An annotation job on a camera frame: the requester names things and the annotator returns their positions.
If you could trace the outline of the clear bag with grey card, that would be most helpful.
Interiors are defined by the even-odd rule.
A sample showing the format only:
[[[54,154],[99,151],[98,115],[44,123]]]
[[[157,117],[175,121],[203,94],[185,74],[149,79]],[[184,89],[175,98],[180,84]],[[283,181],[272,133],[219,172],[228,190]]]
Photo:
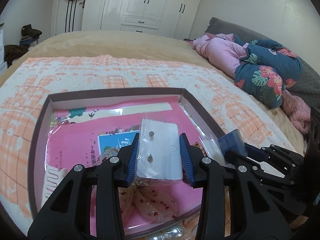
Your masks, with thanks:
[[[135,182],[167,186],[183,179],[178,125],[142,118],[136,154]]]

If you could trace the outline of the white ridged hair clip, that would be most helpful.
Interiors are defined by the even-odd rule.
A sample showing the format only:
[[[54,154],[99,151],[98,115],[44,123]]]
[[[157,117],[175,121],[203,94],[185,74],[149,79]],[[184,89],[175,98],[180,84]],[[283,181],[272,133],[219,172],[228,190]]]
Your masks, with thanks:
[[[44,175],[44,184],[42,190],[42,202],[41,206],[45,204],[50,195],[57,188],[59,183],[67,175],[68,170],[66,168],[58,169],[56,167],[48,165]]]

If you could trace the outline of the pearl bead hair accessory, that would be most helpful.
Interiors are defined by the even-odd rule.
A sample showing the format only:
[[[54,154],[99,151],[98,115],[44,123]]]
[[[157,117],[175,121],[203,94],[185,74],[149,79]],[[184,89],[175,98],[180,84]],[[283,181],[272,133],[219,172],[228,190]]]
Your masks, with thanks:
[[[147,240],[185,240],[185,239],[189,239],[189,235],[187,234],[185,227],[183,227],[181,225],[175,225],[175,226],[168,228],[168,229],[165,229],[163,231],[145,236],[144,239],[147,239]]]

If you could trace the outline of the pink picture book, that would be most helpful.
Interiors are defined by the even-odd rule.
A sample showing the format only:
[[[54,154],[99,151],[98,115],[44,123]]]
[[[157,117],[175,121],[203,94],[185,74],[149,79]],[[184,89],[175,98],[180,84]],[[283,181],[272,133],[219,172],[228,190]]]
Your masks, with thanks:
[[[54,111],[45,170],[48,165],[68,171],[76,164],[98,165],[103,154],[115,155],[121,147],[131,144],[143,117],[175,123],[189,142],[199,140],[198,130],[174,97],[130,101],[103,109]]]

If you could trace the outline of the blue floral quilt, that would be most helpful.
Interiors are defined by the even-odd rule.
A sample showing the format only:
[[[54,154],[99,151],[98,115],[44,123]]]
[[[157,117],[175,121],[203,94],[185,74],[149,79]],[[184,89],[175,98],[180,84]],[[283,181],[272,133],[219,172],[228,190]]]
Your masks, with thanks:
[[[269,109],[280,107],[282,92],[302,75],[300,58],[284,45],[267,39],[248,43],[246,52],[235,70],[235,85]]]

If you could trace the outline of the sheer dotted fabric bow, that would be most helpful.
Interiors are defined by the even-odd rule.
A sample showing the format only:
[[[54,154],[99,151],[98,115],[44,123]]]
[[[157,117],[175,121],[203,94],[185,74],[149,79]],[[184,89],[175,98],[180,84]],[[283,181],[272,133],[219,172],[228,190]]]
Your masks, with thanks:
[[[168,222],[178,217],[178,204],[162,187],[133,183],[128,188],[119,187],[118,195],[123,222],[127,221],[134,209],[143,218],[156,222]]]

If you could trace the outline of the dark clothes pile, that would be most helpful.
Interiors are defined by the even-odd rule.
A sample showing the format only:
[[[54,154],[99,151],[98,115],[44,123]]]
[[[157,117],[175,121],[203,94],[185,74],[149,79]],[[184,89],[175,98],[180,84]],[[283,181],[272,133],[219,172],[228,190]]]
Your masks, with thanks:
[[[8,67],[10,67],[15,60],[26,54],[32,43],[38,43],[42,31],[34,29],[31,24],[28,24],[22,27],[21,35],[19,45],[10,44],[4,46],[4,61]]]

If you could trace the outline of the peach patterned blanket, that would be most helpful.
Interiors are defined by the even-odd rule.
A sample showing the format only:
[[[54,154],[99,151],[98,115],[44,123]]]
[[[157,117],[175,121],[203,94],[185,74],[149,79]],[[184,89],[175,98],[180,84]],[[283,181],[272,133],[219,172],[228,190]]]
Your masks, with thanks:
[[[49,94],[77,90],[135,87],[185,88],[225,132],[239,129],[254,146],[271,143],[303,152],[302,135],[281,109],[266,109],[206,61],[98,57],[28,58],[1,87],[1,203],[26,234],[30,211],[27,168],[31,136]]]

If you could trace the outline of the pink knitted garment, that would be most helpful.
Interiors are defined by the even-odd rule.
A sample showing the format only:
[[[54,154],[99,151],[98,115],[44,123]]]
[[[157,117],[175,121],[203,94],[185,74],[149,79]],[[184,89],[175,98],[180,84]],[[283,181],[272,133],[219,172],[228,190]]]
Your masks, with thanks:
[[[282,92],[282,108],[293,126],[302,134],[307,134],[310,129],[310,107],[298,96],[289,91]]]

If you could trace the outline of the pink quilt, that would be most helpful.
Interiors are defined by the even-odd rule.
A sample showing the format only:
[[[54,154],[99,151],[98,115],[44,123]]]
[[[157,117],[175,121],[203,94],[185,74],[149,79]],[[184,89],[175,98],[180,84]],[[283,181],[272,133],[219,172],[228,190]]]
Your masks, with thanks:
[[[240,66],[240,60],[247,56],[248,43],[237,44],[234,34],[206,33],[189,43],[202,57],[232,79],[235,79],[235,70]]]

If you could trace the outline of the white wardrobe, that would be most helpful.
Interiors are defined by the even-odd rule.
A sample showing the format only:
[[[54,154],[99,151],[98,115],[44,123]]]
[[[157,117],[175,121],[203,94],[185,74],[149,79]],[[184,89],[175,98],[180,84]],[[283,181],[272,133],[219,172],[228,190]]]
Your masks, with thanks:
[[[200,0],[85,0],[83,31],[130,31],[188,38]]]

